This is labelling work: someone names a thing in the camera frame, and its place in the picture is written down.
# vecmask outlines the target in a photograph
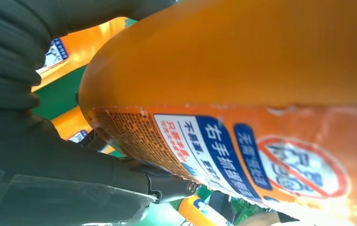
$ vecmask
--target green panel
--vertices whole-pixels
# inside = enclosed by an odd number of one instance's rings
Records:
[[[35,91],[41,99],[41,105],[33,112],[52,120],[76,106],[74,95],[79,90],[81,77],[86,66],[80,67],[53,83]]]

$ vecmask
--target red circle with slash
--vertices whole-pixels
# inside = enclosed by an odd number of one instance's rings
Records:
[[[293,169],[291,166],[287,165],[286,163],[282,162],[279,160],[277,157],[275,157],[269,150],[267,150],[266,146],[269,144],[277,144],[277,143],[285,143],[285,144],[291,144],[299,149],[302,149],[306,152],[313,153],[320,157],[324,162],[331,167],[333,170],[334,174],[337,176],[338,179],[338,186],[339,188],[334,191],[333,193],[328,193],[318,185],[314,184],[310,179],[306,178],[304,175],[302,175],[300,172],[298,172],[296,169]],[[348,191],[348,186],[349,186],[349,181],[348,177],[346,176],[346,173],[343,169],[341,169],[340,165],[336,162],[336,160],[329,156],[322,148],[319,148],[316,145],[312,144],[307,144],[305,142],[302,142],[300,140],[294,139],[294,138],[288,138],[288,137],[268,137],[265,139],[262,139],[258,141],[258,148],[260,151],[262,151],[271,162],[274,164],[283,167],[286,172],[295,178],[297,178],[299,181],[313,189],[315,192],[319,193],[320,196],[311,196],[311,195],[306,195],[306,194],[301,194],[299,192],[294,192],[290,191],[283,186],[279,185],[277,182],[274,180],[270,179],[270,182],[274,184],[275,186],[284,189],[296,196],[304,196],[304,197],[312,197],[312,198],[333,198],[333,197],[338,197],[344,195]]]

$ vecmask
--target transparent plastic sheet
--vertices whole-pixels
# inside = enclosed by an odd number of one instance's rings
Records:
[[[0,226],[132,225],[155,200],[101,184],[16,175],[0,180]]]

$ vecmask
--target blue sticker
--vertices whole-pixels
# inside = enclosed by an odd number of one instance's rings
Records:
[[[209,153],[224,179],[243,196],[261,200],[246,177],[222,122],[209,116],[196,116]]]
[[[62,41],[60,38],[57,38],[57,39],[54,39],[51,43],[52,44],[55,44],[55,46],[57,47],[59,53],[61,54],[62,56],[62,59],[63,60],[66,60],[68,55],[67,55],[67,51],[65,49],[65,46],[63,45]]]
[[[263,168],[262,161],[260,160],[252,128],[246,124],[236,124],[234,126],[234,132],[241,150],[241,155],[253,182],[258,187],[273,190]]]

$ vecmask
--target white sticker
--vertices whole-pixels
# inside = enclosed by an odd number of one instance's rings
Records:
[[[69,138],[69,140],[73,141],[75,143],[78,143],[78,142],[82,141],[86,137],[87,134],[88,134],[87,131],[82,130],[82,131],[76,133],[73,137]]]
[[[61,63],[67,59],[67,52],[60,39],[54,39],[48,53],[45,55],[45,64],[42,68],[36,70],[38,74],[46,71],[47,69]]]

